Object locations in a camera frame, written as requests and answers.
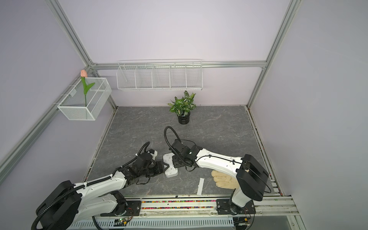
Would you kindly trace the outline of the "white alarm device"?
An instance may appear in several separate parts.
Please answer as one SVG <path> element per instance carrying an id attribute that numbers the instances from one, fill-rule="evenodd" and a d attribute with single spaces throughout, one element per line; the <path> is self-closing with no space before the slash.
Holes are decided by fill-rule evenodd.
<path id="1" fill-rule="evenodd" d="M 173 153 L 167 153 L 163 156 L 163 161 L 170 165 L 170 168 L 165 172 L 167 178 L 172 178 L 178 175 L 178 169 L 174 168 L 172 157 Z"/>

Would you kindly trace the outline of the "white battery cover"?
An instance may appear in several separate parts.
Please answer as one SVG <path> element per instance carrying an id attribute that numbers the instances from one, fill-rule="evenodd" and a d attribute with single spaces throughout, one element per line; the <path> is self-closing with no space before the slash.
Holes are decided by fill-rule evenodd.
<path id="1" fill-rule="evenodd" d="M 197 187 L 197 195 L 202 196 L 203 186 L 204 186 L 204 178 L 199 179 L 198 187 Z"/>

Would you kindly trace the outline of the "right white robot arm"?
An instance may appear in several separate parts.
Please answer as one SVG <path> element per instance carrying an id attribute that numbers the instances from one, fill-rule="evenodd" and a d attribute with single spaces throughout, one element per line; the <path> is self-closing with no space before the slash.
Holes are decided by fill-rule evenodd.
<path id="1" fill-rule="evenodd" d="M 171 162 L 174 167 L 208 168 L 226 174 L 235 179 L 239 188 L 236 188 L 231 197 L 231 203 L 243 208 L 251 201 L 262 201 L 269 178 L 268 171 L 257 159 L 245 154 L 243 157 L 232 157 L 211 152 L 197 145 L 189 147 L 183 143 L 176 131 L 167 126 L 163 136 L 169 150 L 173 153 Z"/>

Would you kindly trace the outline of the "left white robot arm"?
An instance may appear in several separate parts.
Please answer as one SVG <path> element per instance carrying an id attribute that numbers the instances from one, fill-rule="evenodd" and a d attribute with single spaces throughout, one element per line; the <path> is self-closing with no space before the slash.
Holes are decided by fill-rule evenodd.
<path id="1" fill-rule="evenodd" d="M 89 182 L 60 183 L 36 209 L 31 229 L 41 224 L 44 230 L 65 230 L 82 219 L 104 213 L 122 215 L 127 210 L 120 190 L 138 185 L 140 178 L 151 179 L 169 169 L 169 164 L 156 161 L 157 151 L 143 144 L 136 156 L 113 173 Z"/>

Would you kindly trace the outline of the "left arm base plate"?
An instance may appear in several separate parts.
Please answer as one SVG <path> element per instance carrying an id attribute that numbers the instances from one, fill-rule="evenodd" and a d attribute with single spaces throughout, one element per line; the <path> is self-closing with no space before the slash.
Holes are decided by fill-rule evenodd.
<path id="1" fill-rule="evenodd" d="M 118 204 L 110 213 L 100 214 L 101 217 L 139 216 L 142 202 L 140 200 L 129 200 L 124 204 Z"/>

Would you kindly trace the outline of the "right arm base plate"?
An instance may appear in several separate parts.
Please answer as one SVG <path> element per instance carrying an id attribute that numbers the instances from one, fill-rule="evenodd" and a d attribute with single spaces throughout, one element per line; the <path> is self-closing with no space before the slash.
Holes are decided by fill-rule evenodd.
<path id="1" fill-rule="evenodd" d="M 230 199 L 217 199 L 216 208 L 219 215 L 245 215 L 256 213 L 253 200 L 248 201 L 244 207 L 239 207 L 232 203 Z"/>

